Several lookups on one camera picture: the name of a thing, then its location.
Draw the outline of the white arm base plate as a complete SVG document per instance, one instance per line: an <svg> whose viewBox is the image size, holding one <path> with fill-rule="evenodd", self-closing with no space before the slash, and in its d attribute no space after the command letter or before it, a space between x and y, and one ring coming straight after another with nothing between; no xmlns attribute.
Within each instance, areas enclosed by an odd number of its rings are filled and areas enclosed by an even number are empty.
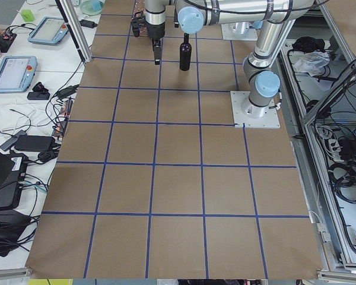
<svg viewBox="0 0 356 285"><path fill-rule="evenodd" d="M251 22L222 24L221 30L224 40L257 41L258 39L256 29L252 27Z"/></svg>
<svg viewBox="0 0 356 285"><path fill-rule="evenodd" d="M231 105L236 128L280 128L279 118L273 98L269 105L256 107L249 101L249 91L231 91Z"/></svg>

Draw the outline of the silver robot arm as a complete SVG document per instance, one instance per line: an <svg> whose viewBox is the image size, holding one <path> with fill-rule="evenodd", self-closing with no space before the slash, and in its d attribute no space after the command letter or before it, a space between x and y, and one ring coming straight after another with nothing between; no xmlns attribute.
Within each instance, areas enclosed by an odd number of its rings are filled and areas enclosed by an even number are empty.
<svg viewBox="0 0 356 285"><path fill-rule="evenodd" d="M232 33L246 34L250 29L261 29L263 21L237 22L227 24Z"/></svg>
<svg viewBox="0 0 356 285"><path fill-rule="evenodd" d="M280 42L286 39L285 23L293 22L313 9L313 1L145 1L145 8L131 20L133 35L147 29L152 41L155 64L161 61L161 39L165 35L166 7L174 6L174 25L183 31L180 45L180 69L190 68L192 46L189 36L204 26L261 21L262 28L253 51L246 57L243 71L250 83L250 93L241 104L249 118L261 118L273 97L278 93L280 80L269 70Z"/></svg>

